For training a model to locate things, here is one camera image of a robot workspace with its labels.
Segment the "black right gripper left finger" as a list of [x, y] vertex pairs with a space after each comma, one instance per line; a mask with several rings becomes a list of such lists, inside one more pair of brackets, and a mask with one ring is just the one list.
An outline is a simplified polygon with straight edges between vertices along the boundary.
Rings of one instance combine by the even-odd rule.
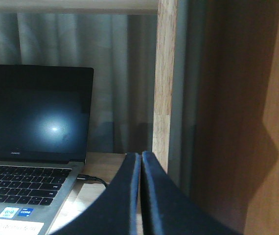
[[140, 155], [128, 153], [103, 193], [55, 235], [136, 235]]

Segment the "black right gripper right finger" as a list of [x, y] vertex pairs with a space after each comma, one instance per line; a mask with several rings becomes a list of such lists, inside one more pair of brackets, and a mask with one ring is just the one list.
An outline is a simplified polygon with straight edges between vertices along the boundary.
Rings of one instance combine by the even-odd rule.
[[166, 174], [153, 152], [141, 158], [140, 204], [145, 235], [235, 235], [192, 203]]

